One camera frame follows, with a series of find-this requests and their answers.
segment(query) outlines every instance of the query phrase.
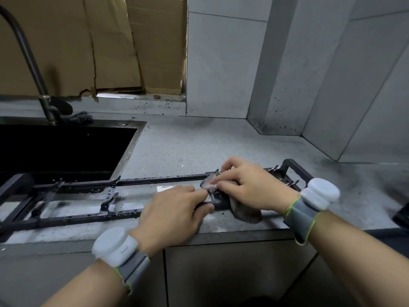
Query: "speckled countertop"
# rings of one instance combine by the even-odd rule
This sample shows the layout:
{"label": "speckled countertop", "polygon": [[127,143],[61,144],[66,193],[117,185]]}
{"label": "speckled countertop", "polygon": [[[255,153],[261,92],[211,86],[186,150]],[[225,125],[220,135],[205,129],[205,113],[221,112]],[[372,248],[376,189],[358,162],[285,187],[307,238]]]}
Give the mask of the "speckled countertop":
{"label": "speckled countertop", "polygon": [[[330,209],[365,230],[396,227],[391,217],[409,197],[405,187],[409,180],[409,165],[337,164],[301,137],[261,136],[244,119],[128,114],[94,114],[94,118],[147,121],[122,178],[214,171],[230,155],[243,157],[262,167],[273,167],[281,164],[285,158],[293,158],[314,177],[330,180],[337,185],[341,190],[341,198]],[[191,184],[198,187],[199,181]],[[157,191],[157,185],[118,187],[117,191],[120,195],[111,209],[134,209],[150,200]],[[53,216],[94,213],[99,211],[101,200],[98,199],[95,196],[93,200],[69,201],[62,207],[57,207],[57,202],[53,202],[45,213]],[[4,204],[0,208],[0,219],[15,204]],[[7,244],[91,242],[111,226],[132,228],[137,222],[137,219],[127,219],[21,231],[14,233]],[[265,211],[263,221],[254,225],[236,220],[230,211],[216,211],[205,218],[199,233],[187,244],[269,240],[290,236],[282,217],[275,213]]]}

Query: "person's right hand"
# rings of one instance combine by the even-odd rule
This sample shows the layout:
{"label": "person's right hand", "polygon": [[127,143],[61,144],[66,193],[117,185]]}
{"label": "person's right hand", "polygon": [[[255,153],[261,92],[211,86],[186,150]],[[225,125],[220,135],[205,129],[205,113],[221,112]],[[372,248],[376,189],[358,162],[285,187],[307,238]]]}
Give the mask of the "person's right hand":
{"label": "person's right hand", "polygon": [[[239,185],[226,182],[236,180]],[[276,179],[273,175],[239,157],[231,157],[222,165],[222,173],[211,184],[238,201],[261,210],[274,210],[285,214],[300,194]]]}

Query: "hand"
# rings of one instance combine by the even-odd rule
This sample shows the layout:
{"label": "hand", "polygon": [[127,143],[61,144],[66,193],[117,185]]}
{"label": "hand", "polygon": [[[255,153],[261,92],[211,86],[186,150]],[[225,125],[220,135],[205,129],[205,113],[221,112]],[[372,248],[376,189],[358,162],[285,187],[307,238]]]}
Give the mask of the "hand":
{"label": "hand", "polygon": [[[236,180],[234,185],[225,180]],[[299,198],[299,192],[286,186],[273,175],[242,158],[231,157],[222,165],[222,173],[211,184],[238,201],[261,210],[274,210],[285,214],[288,207]]]}
{"label": "hand", "polygon": [[195,234],[214,206],[195,206],[207,198],[206,190],[195,191],[193,185],[175,186],[161,191],[142,210],[139,225],[129,234],[138,241],[138,249],[153,256],[168,246],[184,242]]}

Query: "black metal rack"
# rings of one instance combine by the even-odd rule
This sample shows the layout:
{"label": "black metal rack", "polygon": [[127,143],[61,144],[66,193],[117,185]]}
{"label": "black metal rack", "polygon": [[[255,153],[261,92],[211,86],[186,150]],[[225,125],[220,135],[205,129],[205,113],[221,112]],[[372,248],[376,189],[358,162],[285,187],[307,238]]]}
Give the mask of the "black metal rack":
{"label": "black metal rack", "polygon": [[[293,181],[287,175],[287,170],[291,168],[306,184],[313,178],[304,168],[292,159],[286,159],[283,164],[274,168],[266,168],[270,174],[277,179],[300,191],[297,186],[299,180]],[[25,198],[13,209],[7,218],[0,222],[0,242],[5,242],[15,231],[33,230],[38,228],[65,226],[83,223],[104,222],[120,219],[137,218],[142,209],[123,210],[117,212],[109,211],[109,205],[115,198],[115,188],[119,186],[146,185],[171,182],[186,182],[203,180],[212,172],[194,175],[178,175],[165,178],[136,178],[120,179],[90,182],[64,183],[58,181],[54,184],[34,185],[34,180],[29,174],[16,174],[0,187],[0,206],[14,194],[25,194]],[[107,187],[108,192],[104,202],[101,204],[100,211],[93,214],[79,214],[66,217],[48,217],[41,218],[41,214],[47,205],[53,200],[55,194],[70,192],[73,189],[86,190],[95,187]],[[230,205],[226,198],[219,198],[215,204],[216,210],[229,209]]]}

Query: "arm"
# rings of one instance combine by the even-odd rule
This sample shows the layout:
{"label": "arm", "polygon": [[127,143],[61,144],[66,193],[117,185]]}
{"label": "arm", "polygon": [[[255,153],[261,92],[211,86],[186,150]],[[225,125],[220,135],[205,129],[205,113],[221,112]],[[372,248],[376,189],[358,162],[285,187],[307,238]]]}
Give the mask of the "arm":
{"label": "arm", "polygon": [[[285,214],[299,198],[258,165],[230,158],[211,183],[242,203]],[[223,182],[237,180],[239,186]],[[309,242],[362,306],[405,306],[409,302],[409,259],[329,211],[320,213]]]}
{"label": "arm", "polygon": [[[180,244],[192,236],[214,206],[203,205],[207,191],[195,191],[192,185],[175,186],[156,193],[142,211],[139,225],[129,234],[138,241],[138,249],[151,258],[161,249]],[[121,278],[113,268],[97,260],[54,294],[43,307],[110,307],[126,294]]]}

